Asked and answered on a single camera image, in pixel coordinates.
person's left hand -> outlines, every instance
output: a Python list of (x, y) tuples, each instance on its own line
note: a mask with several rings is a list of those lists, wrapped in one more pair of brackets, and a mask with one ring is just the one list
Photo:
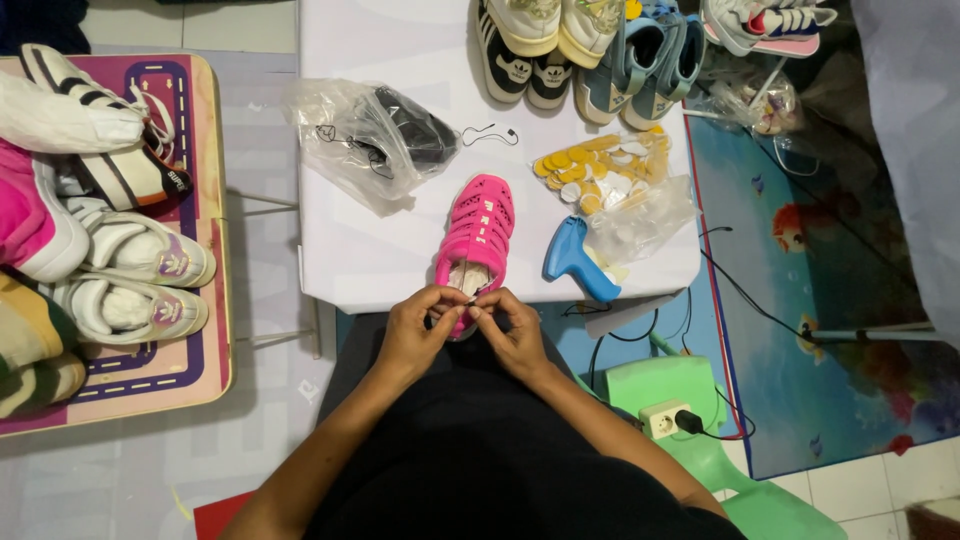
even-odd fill
[[(460, 289), (427, 285), (394, 306), (373, 370), (404, 387), (416, 382), (433, 364), (468, 300)], [(423, 324), (427, 312), (440, 310), (443, 316), (434, 322), (432, 329), (428, 329)]]

white table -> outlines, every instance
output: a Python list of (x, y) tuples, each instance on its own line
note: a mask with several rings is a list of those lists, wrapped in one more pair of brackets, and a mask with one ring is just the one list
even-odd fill
[[(569, 211), (527, 164), (578, 141), (622, 129), (599, 130), (577, 114), (572, 89), (557, 110), (520, 101), (495, 102), (483, 83), (468, 0), (354, 0), (300, 2), (300, 76), (381, 81), (405, 93), (462, 131), (491, 123), (513, 128), (519, 144), (484, 139), (463, 151), (444, 173), (422, 185), (412, 211), (386, 218), (303, 165), (300, 167), (300, 279), (304, 293), (347, 313), (387, 310), (433, 282), (433, 258), (447, 213), (467, 179), (490, 171), (510, 183), (516, 208), (504, 282), (524, 302), (585, 299), (569, 276), (542, 277), (547, 246)], [(684, 117), (675, 107), (663, 128), (673, 140), (672, 174), (689, 174)], [(652, 257), (632, 263), (620, 298), (654, 296), (684, 288), (700, 269), (695, 224), (684, 227)]]

person's hand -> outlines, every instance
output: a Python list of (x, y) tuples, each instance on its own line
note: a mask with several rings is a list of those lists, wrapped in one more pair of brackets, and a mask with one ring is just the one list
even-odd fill
[[(507, 313), (511, 326), (507, 333), (493, 320), (491, 312), (495, 310)], [(517, 379), (529, 383), (553, 365), (543, 350), (540, 315), (517, 300), (510, 289), (501, 287), (477, 298), (470, 308), (470, 316), (487, 337), (497, 361)]]
[[(416, 382), (433, 364), (468, 300), (459, 289), (427, 285), (394, 306), (372, 371), (404, 387)], [(423, 319), (427, 312), (437, 312), (438, 307), (442, 307), (443, 316), (428, 329)]]

electrical socket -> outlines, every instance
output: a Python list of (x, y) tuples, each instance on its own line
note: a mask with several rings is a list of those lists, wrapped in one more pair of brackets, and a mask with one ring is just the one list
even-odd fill
[(652, 439), (662, 439), (678, 432), (673, 417), (681, 410), (690, 410), (690, 405), (673, 399), (661, 404), (650, 405), (640, 410), (637, 417), (643, 422), (643, 432)]

pink shoe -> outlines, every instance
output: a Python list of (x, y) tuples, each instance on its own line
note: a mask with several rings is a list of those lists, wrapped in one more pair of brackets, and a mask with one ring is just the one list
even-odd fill
[(57, 200), (54, 169), (0, 139), (0, 264), (38, 282), (80, 266), (90, 247), (84, 227)]
[[(502, 178), (478, 174), (453, 201), (446, 237), (437, 254), (434, 282), (450, 285), (467, 296), (499, 288), (507, 277), (507, 253), (514, 233), (514, 200)], [(464, 313), (449, 339), (459, 341), (476, 329)]]

